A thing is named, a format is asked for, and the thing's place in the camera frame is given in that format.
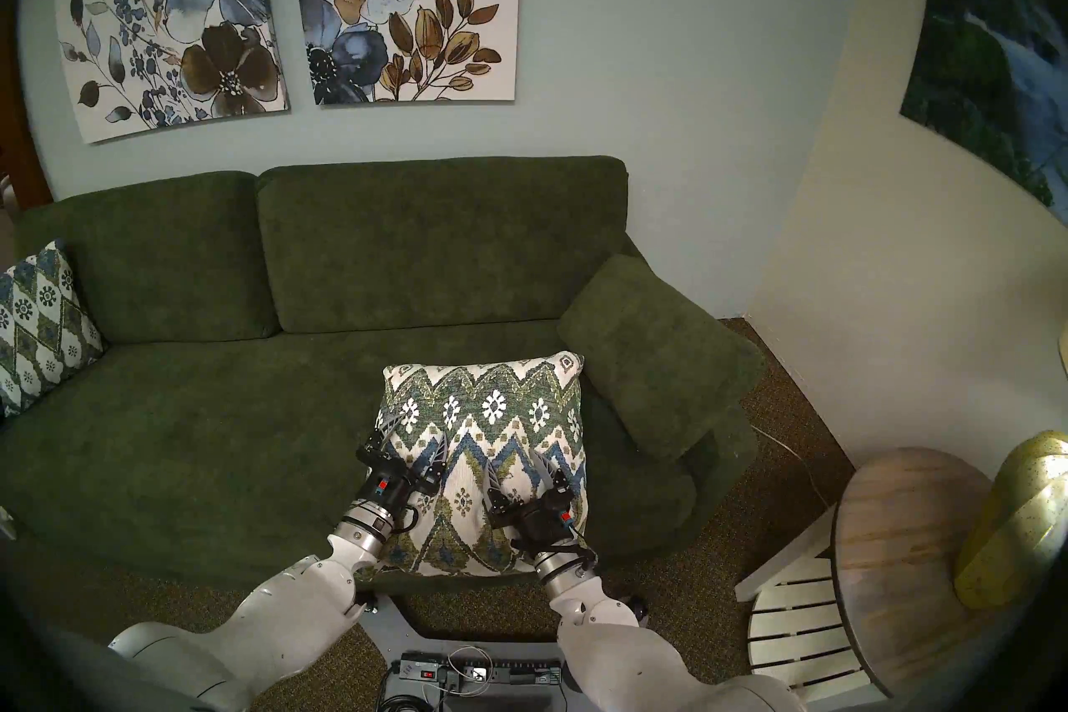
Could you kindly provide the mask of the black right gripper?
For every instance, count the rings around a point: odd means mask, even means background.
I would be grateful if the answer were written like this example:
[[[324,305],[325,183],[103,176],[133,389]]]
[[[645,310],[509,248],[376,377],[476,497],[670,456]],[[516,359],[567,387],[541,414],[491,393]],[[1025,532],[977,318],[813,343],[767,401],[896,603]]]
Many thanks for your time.
[[[504,493],[494,465],[486,464],[482,502],[490,528],[513,529],[511,544],[521,553],[578,553],[581,545],[570,517],[574,492],[569,472],[547,455],[533,455],[532,466],[539,478],[536,500],[519,503]]]

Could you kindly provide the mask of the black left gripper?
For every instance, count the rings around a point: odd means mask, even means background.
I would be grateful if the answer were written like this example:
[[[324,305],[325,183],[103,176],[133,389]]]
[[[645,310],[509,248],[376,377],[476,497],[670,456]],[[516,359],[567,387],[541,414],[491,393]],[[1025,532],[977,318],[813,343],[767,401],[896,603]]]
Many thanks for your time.
[[[400,524],[406,511],[414,517],[411,525],[418,523],[417,507],[409,504],[412,494],[434,497],[439,495],[447,466],[447,439],[440,439],[429,463],[417,473],[384,448],[388,438],[381,430],[373,430],[357,446],[357,459],[368,468],[368,477],[362,482],[355,501],[366,506],[374,505],[390,515],[394,525]]]

